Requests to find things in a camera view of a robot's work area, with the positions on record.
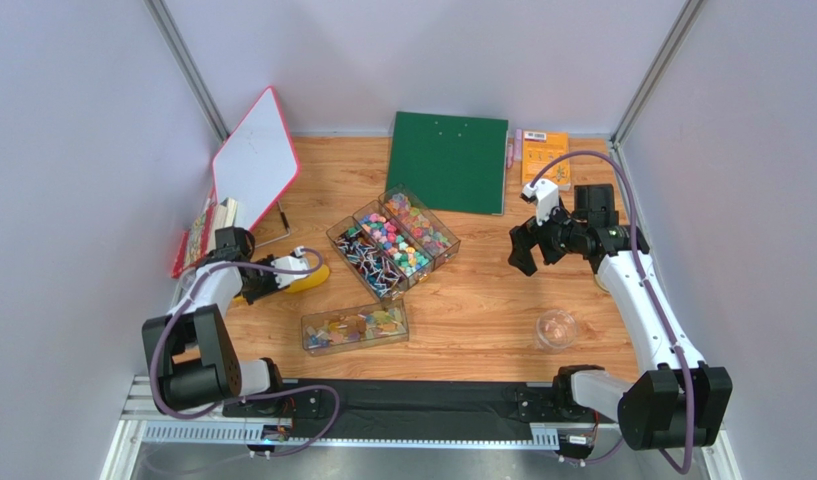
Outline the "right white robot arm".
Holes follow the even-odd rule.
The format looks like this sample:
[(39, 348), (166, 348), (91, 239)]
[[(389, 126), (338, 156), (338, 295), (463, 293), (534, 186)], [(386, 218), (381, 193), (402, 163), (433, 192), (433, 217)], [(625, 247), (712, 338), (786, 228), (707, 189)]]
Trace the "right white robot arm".
[(635, 382), (626, 382), (597, 366), (563, 367), (554, 379), (562, 408), (592, 410), (616, 421), (633, 450), (713, 445), (732, 379), (725, 368), (708, 365), (685, 335), (658, 282), (647, 241), (620, 221), (613, 186), (575, 187), (572, 209), (548, 180), (525, 185), (521, 197), (535, 214), (510, 230), (509, 264), (535, 274), (535, 249), (546, 265), (565, 256), (586, 260), (620, 312), (640, 370)]

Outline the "yellow plastic scoop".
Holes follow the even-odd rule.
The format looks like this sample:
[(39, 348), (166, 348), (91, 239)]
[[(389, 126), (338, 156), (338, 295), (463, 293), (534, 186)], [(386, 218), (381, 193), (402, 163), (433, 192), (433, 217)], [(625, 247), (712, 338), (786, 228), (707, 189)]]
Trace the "yellow plastic scoop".
[(331, 270), (327, 265), (323, 265), (318, 270), (307, 277), (294, 281), (287, 289), (287, 293), (300, 293), (322, 285), (328, 280)]

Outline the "clear box of star candies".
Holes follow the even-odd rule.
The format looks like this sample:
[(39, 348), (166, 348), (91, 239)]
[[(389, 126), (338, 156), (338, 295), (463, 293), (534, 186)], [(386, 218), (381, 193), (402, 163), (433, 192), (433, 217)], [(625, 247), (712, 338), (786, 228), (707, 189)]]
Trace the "clear box of star candies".
[(373, 201), (353, 214), (354, 220), (373, 240), (384, 257), (406, 279), (411, 289), (432, 271), (432, 256), (408, 229), (379, 201)]

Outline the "clear box of gummy candies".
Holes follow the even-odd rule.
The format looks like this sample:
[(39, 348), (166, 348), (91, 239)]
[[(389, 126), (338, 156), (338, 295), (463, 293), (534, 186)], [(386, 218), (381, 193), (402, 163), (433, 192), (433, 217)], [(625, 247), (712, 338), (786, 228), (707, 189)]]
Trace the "clear box of gummy candies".
[(386, 190), (378, 200), (431, 256), (433, 270), (457, 255), (460, 239), (403, 184)]

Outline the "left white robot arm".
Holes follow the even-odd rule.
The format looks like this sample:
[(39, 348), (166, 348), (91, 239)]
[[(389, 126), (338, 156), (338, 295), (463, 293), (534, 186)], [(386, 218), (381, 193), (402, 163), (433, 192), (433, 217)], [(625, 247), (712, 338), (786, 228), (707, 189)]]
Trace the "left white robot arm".
[(142, 339), (152, 395), (158, 410), (194, 418), (199, 407), (213, 408), (240, 397), (271, 394), (284, 386), (269, 358), (241, 361), (224, 316), (232, 300), (247, 303), (284, 289), (270, 255), (249, 265), (253, 235), (241, 227), (215, 232), (215, 248), (197, 264), (194, 282), (168, 314), (144, 322)]

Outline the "clear round jar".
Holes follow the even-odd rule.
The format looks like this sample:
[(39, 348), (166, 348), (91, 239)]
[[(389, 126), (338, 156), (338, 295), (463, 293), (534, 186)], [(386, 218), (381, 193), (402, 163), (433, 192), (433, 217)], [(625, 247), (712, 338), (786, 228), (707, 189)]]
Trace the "clear round jar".
[(534, 344), (537, 349), (548, 353), (561, 353), (571, 347), (579, 334), (576, 320), (564, 310), (548, 310), (536, 320)]

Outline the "clear box of lollipops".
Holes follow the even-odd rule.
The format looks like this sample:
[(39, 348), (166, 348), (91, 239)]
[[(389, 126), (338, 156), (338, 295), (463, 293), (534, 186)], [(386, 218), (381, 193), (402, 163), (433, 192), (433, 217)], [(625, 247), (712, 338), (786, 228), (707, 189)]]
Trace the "clear box of lollipops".
[(404, 295), (407, 290), (405, 275), (357, 220), (346, 217), (329, 228), (326, 235), (338, 255), (377, 301), (395, 301)]

